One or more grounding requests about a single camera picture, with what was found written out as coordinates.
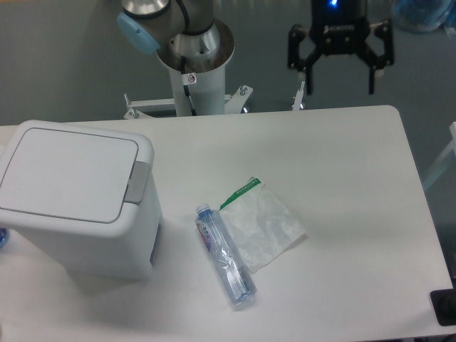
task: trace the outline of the plastic water bottle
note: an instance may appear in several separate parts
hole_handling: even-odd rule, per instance
[[[445,21],[452,3],[453,0],[394,0],[393,19],[406,31],[431,32]]]
[[[9,230],[6,228],[0,228],[0,248],[2,248],[9,238]]]
[[[211,210],[208,204],[201,204],[197,213],[195,223],[231,301],[235,305],[246,302],[257,292],[257,288],[220,213]]]

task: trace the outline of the plastic bag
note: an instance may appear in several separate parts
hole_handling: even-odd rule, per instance
[[[264,182],[255,177],[222,204],[220,214],[251,273],[269,264],[306,233]]]

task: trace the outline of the light blue robot cap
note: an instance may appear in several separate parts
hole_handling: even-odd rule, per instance
[[[157,41],[125,13],[118,15],[117,23],[131,44],[143,53],[152,54],[160,48]]]

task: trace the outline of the gray floor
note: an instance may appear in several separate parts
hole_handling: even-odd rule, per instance
[[[214,0],[216,17],[233,31],[227,92],[254,88],[252,111],[288,110],[299,81],[286,68],[287,33],[310,26],[309,0]],[[369,1],[369,19],[390,15],[389,0]],[[0,125],[28,119],[121,119],[131,100],[171,98],[167,71],[124,39],[119,0],[0,2]],[[418,172],[451,139],[456,121],[456,38],[444,31],[395,30],[396,64],[368,95],[368,69],[356,57],[321,58],[309,109],[393,105],[403,119]],[[372,42],[376,48],[378,42]],[[311,48],[306,42],[304,51]],[[456,166],[429,191],[445,251],[456,250]]]

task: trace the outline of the green zipper strip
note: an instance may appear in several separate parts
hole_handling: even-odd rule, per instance
[[[220,206],[220,210],[225,208],[228,204],[231,202],[235,201],[238,197],[242,196],[245,194],[247,191],[251,190],[253,187],[257,186],[258,184],[261,184],[261,180],[258,178],[254,178],[251,180],[249,183],[247,183],[245,186],[243,186],[241,189],[237,190],[233,195],[231,195],[224,204]]]

